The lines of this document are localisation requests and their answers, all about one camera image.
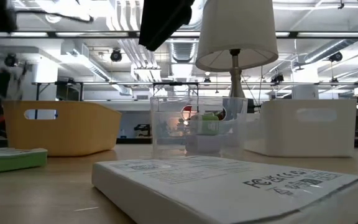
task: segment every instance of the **ceiling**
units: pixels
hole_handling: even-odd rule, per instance
[[[204,0],[196,0],[195,4],[201,4]],[[44,6],[46,2],[50,4],[53,1],[50,0],[15,0],[15,7],[18,9],[43,9],[40,6]],[[84,2],[83,7],[85,7],[87,13],[91,14],[96,18],[95,22],[92,24],[83,24],[79,22],[73,22],[66,19],[61,19],[56,23],[51,23],[46,19],[45,16],[35,16],[30,14],[20,15],[18,18],[18,25],[20,30],[57,30],[57,31],[107,31],[111,30],[109,28],[108,20],[111,14],[120,14],[119,9],[126,4],[127,12],[130,6],[133,6],[134,9],[137,9],[135,13],[135,20],[137,25],[140,24],[140,13],[141,7],[143,5],[142,0],[99,0],[99,1],[81,1]],[[110,2],[117,2],[117,8],[111,7]],[[358,1],[357,0],[344,0],[345,8],[338,9],[340,0],[273,0],[274,3],[274,14],[275,14],[275,26],[276,30],[301,30],[301,31],[354,31],[355,26],[358,25]],[[137,27],[135,24],[131,26],[130,16],[127,15],[127,25],[120,24],[121,30],[134,30],[133,27]],[[324,44],[327,44],[331,40],[319,40],[319,39],[280,39],[277,40],[278,51],[280,53],[279,59],[269,65],[263,66],[263,68],[253,68],[243,72],[245,79],[248,82],[259,82],[261,75],[269,81],[269,78],[275,74],[276,71],[272,71],[278,64],[285,62],[285,60],[293,60],[296,62],[297,58],[302,55],[307,55],[310,52],[315,51]],[[95,77],[95,75],[90,72],[84,66],[78,65],[76,63],[66,62],[64,57],[61,57],[59,47],[62,44],[61,40],[7,40],[1,39],[0,45],[20,45],[20,46],[35,46],[43,49],[44,51],[50,54],[56,54],[57,58],[61,59],[61,63],[64,63],[66,67],[70,69],[61,70],[59,75],[61,76],[71,76],[78,81],[83,82],[100,82],[100,79]],[[141,81],[141,78],[137,80],[131,75],[131,65],[134,64],[131,62],[131,59],[128,57],[124,50],[125,47],[122,46],[122,41],[117,39],[76,39],[76,45],[85,44],[89,48],[89,57],[92,58],[95,63],[102,67],[102,69],[109,73],[111,77],[114,77],[114,80],[122,82],[138,82]],[[189,65],[172,65],[174,60],[172,59],[172,48],[170,47],[172,43],[164,43],[157,51],[154,52],[154,59],[157,65],[160,67],[160,76],[161,79],[175,79],[183,81],[198,81],[202,82],[206,78],[204,71],[197,69],[194,66],[193,60]],[[112,62],[110,60],[110,54],[114,48],[121,48],[121,53],[123,54],[123,60],[121,62]],[[141,57],[145,58],[146,55],[142,54],[143,51],[140,51]],[[358,70],[358,42],[354,45],[347,47],[344,50],[341,50],[341,53],[344,56],[342,62],[334,62],[334,68],[331,70],[331,63],[327,61],[320,61],[313,64],[314,67],[318,69],[319,79],[321,81],[328,81],[331,79],[331,76],[334,74],[340,75],[350,71]],[[182,70],[183,75],[177,75],[178,72],[173,72],[173,69],[178,67]],[[285,81],[291,81],[291,75],[294,71],[291,64],[286,68],[277,71],[284,74]],[[209,74],[211,81],[216,81],[216,76],[218,76],[218,82],[229,82],[230,76],[228,73],[212,73]],[[340,80],[341,82],[355,82],[358,81],[358,74],[351,75]]]

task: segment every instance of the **table surface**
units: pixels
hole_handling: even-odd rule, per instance
[[[0,173],[0,223],[134,223],[92,186],[92,164],[148,158],[151,150],[151,145],[118,145],[114,151],[49,158],[46,167]],[[358,175],[358,149],[352,159],[272,158],[244,152],[244,160]]]

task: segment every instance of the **white lampshade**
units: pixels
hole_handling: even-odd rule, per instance
[[[272,0],[208,0],[196,66],[208,72],[228,72],[231,49],[241,50],[241,70],[278,59]]]

